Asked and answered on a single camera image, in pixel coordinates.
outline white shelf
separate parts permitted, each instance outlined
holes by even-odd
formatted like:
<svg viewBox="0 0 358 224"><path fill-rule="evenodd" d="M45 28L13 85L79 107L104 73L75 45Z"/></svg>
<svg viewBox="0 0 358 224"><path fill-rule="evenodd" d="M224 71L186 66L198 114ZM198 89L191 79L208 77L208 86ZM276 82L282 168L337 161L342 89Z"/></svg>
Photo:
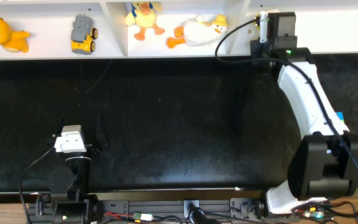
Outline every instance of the white shelf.
<svg viewBox="0 0 358 224"><path fill-rule="evenodd" d="M217 42L204 47L186 44L169 49L168 37L188 19L202 15L212 20L227 16L229 30L255 17L261 10L295 11L298 46L312 53L358 52L358 1L351 0L161 0L157 13L162 35L147 30L146 40L136 40L137 26L125 25L130 12L128 0L0 0L0 17L13 29L31 33L28 53L10 53L0 46L0 60L73 59L73 58L144 58L211 57ZM77 14L86 14L99 30L96 50L91 55L71 52L70 34ZM228 38L219 55L249 55L249 42L259 31L247 26Z"/></svg>

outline toy construction vehicle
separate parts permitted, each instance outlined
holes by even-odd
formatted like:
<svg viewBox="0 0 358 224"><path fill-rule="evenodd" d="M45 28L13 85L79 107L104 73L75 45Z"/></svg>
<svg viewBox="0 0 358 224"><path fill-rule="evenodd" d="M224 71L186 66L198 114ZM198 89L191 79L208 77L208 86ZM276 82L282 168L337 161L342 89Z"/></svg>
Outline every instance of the toy construction vehicle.
<svg viewBox="0 0 358 224"><path fill-rule="evenodd" d="M71 51L76 54L91 54L95 50L94 40L98 30L93 27L93 20L86 15L77 15L71 32Z"/></svg>

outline toy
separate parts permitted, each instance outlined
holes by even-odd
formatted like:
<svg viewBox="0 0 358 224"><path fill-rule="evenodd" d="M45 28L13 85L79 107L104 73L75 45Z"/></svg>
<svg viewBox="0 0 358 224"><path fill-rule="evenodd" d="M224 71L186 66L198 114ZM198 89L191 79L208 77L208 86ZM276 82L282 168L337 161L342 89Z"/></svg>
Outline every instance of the toy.
<svg viewBox="0 0 358 224"><path fill-rule="evenodd" d="M93 20L86 15L77 15L71 32L71 51L76 54L89 55L95 50L94 40L98 38L98 30Z"/></svg>
<svg viewBox="0 0 358 224"><path fill-rule="evenodd" d="M0 18L0 45L9 52L28 52L26 37L30 34L24 31L14 31L9 24Z"/></svg>
<svg viewBox="0 0 358 224"><path fill-rule="evenodd" d="M161 4L158 2L132 2L132 11L125 18L125 23L128 26L134 24L139 26L139 33L134 35L137 40L145 39L144 34L148 28L153 28L155 35L165 32L165 29L158 27L155 23L157 16L154 9L160 12L162 10Z"/></svg>
<svg viewBox="0 0 358 224"><path fill-rule="evenodd" d="M203 17L198 16L195 20L186 21L183 26L175 28L176 38L169 37L167 45L170 49L184 43L190 47L207 45L222 38L228 27L224 15L217 15L212 22L204 22Z"/></svg>

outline white duck plush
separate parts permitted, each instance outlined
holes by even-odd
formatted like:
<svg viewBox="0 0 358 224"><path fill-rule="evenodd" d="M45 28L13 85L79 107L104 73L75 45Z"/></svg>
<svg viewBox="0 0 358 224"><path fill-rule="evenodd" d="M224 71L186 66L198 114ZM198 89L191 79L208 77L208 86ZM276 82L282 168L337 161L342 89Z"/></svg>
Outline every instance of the white duck plush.
<svg viewBox="0 0 358 224"><path fill-rule="evenodd" d="M175 37L167 39L167 46L172 49L178 44L186 43L190 47L197 47L213 43L225 35L229 24L224 15L217 15L212 22L204 22L202 16L186 21L183 26L174 30Z"/></svg>

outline yellow hat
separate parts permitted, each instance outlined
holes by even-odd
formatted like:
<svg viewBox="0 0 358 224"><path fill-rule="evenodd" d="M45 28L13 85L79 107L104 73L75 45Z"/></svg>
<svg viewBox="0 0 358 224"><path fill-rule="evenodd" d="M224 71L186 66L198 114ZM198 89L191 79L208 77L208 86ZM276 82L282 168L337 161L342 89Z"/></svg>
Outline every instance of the yellow hat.
<svg viewBox="0 0 358 224"><path fill-rule="evenodd" d="M229 24L226 21L226 16L219 14L216 16L216 19L212 21L213 24L218 26L229 26Z"/></svg>

